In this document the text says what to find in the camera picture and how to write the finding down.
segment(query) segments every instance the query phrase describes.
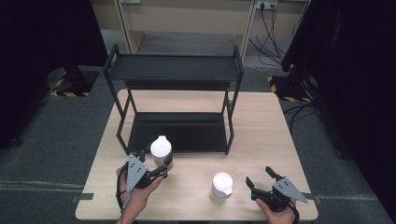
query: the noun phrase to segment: gray floor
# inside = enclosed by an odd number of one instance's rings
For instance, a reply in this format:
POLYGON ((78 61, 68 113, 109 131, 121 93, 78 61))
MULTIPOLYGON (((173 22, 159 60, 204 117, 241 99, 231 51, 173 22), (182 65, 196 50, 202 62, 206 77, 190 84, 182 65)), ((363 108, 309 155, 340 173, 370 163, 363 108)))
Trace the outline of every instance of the gray floor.
MULTIPOLYGON (((104 34, 107 46, 122 44, 104 34)), ((142 51, 227 52, 225 36, 176 34, 146 36, 142 51)), ((270 91, 267 78, 287 74, 259 64, 248 48, 242 91, 270 91)), ((49 75, 53 85, 62 69, 49 75)), ((116 89, 122 89, 116 83, 116 89)), ((284 110, 299 105, 280 102, 284 110)), ((86 182, 113 101, 101 74, 86 98, 48 96, 21 136, 22 145, 0 151, 0 223, 113 223, 80 221, 78 196, 86 182)), ((315 110, 306 109, 293 123, 292 138, 315 202, 314 223, 392 223, 354 161, 338 158, 332 139, 315 110)), ((285 114, 289 122, 293 114, 285 114)))

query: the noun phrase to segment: yellow black hazard tape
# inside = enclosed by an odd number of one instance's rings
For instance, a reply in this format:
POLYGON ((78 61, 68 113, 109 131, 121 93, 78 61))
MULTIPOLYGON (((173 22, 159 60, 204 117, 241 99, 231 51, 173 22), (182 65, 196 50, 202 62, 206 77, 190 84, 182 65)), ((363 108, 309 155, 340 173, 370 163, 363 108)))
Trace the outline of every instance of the yellow black hazard tape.
POLYGON ((277 98, 281 101, 292 101, 292 102, 311 102, 304 90, 293 90, 290 92, 285 88, 285 77, 268 77, 268 82, 277 98))
POLYGON ((77 91, 69 81, 67 74, 64 73, 55 84, 55 87, 53 88, 53 91, 50 95, 65 97, 87 97, 91 92, 92 85, 97 78, 98 72, 84 71, 82 73, 84 75, 85 81, 87 82, 87 87, 85 87, 83 90, 77 91))

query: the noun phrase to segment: shelf tier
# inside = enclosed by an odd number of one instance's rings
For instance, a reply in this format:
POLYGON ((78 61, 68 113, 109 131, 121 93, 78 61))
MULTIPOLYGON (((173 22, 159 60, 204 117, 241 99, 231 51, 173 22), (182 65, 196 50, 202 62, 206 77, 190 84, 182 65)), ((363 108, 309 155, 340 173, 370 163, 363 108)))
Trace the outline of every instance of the shelf tier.
POLYGON ((128 143, 130 152, 165 135, 174 152, 225 152, 227 138, 221 113, 138 113, 128 143))

